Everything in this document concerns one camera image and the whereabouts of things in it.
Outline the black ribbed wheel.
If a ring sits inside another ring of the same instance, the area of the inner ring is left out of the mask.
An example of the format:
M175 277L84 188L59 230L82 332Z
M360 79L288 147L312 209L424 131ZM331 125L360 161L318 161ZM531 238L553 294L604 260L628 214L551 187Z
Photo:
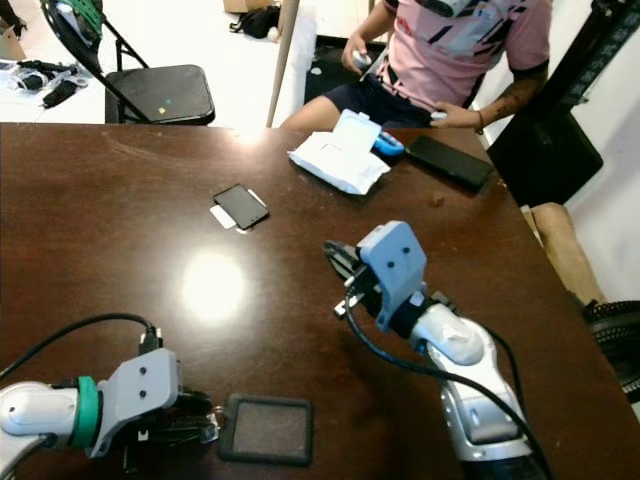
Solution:
M582 317L628 403L640 403L640 300L593 301Z

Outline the black case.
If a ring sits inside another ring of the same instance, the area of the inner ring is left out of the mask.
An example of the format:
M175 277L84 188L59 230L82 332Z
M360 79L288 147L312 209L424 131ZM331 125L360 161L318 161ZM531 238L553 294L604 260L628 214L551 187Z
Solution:
M557 105L518 114L488 148L516 204L566 204L603 168L603 157L570 110Z

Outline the person in pink shirt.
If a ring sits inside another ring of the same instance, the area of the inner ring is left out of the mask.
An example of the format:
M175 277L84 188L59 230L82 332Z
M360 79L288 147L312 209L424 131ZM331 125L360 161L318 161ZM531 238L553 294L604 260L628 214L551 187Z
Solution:
M293 131L329 131L344 110L385 128L481 131L520 113L548 81L552 0L463 0L454 12L428 0L376 0L349 35L343 68L389 37L384 64L307 101L283 122Z

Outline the beige pole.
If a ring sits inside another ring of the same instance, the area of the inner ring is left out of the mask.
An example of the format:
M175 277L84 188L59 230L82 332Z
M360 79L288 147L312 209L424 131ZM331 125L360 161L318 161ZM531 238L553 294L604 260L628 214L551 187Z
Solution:
M279 100L284 74L287 72L287 68L285 67L287 67L289 51L291 51L291 42L294 26L296 26L298 8L300 8L300 1L301 0L279 0L280 17L278 23L276 23L276 29L278 29L278 36L276 36L278 52L276 52L273 84L271 84L271 99L268 105L268 116L266 116L266 120L268 120L266 127L268 128L274 127L276 102Z

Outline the large black smartphone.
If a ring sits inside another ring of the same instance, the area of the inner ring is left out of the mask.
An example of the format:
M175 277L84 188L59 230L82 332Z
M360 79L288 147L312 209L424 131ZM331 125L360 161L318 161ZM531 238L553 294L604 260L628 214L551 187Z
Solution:
M416 138L406 147L406 154L431 172L442 174L474 193L479 192L495 172L492 164L433 137Z

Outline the white wet wipes pack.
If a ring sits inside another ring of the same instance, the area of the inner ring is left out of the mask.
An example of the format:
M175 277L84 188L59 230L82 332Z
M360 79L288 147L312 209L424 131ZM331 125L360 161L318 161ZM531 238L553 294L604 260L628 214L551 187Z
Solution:
M372 152L383 128L369 116L343 110L333 131L314 132L288 152L292 163L347 195L366 195L390 168Z

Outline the small blue object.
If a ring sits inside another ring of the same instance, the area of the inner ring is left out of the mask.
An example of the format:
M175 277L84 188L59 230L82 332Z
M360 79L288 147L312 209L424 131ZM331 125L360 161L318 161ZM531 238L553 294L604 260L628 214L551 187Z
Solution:
M383 131L375 138L372 151L379 157L383 157L383 159L394 159L394 157L401 157L406 154L406 147L393 134Z

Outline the small black smartphone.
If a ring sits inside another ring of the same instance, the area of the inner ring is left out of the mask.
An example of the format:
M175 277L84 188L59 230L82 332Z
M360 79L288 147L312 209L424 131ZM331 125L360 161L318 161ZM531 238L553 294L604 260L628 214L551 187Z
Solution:
M269 216L265 202L262 202L255 192L244 187L243 184L234 184L212 198L215 205L221 207L221 210L241 230L248 230Z

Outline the white card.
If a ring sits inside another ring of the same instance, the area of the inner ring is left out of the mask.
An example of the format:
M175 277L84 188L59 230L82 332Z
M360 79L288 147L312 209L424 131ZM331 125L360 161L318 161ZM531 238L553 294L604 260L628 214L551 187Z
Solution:
M225 210L223 206L215 204L214 206L210 207L210 212L211 215L214 216L216 220L218 220L218 223L224 229L234 230L234 232L246 234L246 230L238 227L236 220L234 220L232 216L230 216L229 212Z

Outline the black framed badge holder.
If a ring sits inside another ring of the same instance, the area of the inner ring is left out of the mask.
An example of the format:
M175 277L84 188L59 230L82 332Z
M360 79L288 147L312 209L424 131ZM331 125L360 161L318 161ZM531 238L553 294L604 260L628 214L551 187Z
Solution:
M229 394L218 440L224 462L307 467L314 457L314 404L308 399Z

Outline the black backpack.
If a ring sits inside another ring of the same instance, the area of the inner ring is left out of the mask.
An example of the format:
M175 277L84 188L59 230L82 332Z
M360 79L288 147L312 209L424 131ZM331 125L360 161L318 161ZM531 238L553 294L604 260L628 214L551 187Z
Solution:
M239 13L236 22L229 24L232 33L243 33L252 38L268 38L273 29L279 28L282 8L278 5L261 6L261 8Z

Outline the black folding chair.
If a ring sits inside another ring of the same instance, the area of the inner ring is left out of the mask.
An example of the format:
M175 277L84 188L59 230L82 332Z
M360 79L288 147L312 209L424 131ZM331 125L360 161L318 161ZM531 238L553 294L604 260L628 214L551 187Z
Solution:
M215 119L205 70L148 65L106 18L101 0L38 1L60 44L104 86L106 122L209 125Z

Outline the black pouch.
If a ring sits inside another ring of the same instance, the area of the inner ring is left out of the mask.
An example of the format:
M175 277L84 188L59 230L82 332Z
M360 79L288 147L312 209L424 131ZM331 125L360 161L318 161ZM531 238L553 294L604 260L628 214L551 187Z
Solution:
M70 96L74 95L81 86L70 79L63 79L50 88L50 91L42 97L41 105L45 109L55 108L63 102L67 101Z

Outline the black patterned panel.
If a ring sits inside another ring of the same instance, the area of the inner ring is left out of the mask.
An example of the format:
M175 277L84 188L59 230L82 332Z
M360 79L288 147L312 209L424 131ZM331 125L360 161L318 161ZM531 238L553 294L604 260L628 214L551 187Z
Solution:
M580 105L628 38L640 29L640 0L591 0L584 26L547 84L552 111L568 113Z

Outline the cardboard box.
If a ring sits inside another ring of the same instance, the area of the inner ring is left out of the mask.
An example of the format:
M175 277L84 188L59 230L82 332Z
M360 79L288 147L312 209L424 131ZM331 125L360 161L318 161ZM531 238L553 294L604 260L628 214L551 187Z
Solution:
M27 59L26 51L20 45L19 36L13 26L1 20L0 58L6 61L23 61Z

